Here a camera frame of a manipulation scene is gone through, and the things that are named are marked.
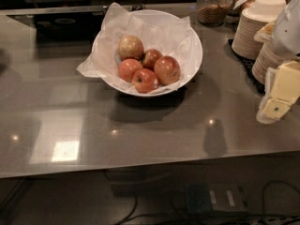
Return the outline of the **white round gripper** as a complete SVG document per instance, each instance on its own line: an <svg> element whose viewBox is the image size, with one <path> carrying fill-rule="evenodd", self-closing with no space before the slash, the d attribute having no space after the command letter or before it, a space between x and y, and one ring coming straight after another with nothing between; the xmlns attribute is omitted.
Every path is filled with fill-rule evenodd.
<svg viewBox="0 0 300 225"><path fill-rule="evenodd" d="M300 59L300 0L291 0L278 15L255 35L258 42L271 41L275 53L289 60ZM290 61L269 68L265 75L265 95L256 119L263 124L279 121L300 98L300 63Z"/></svg>

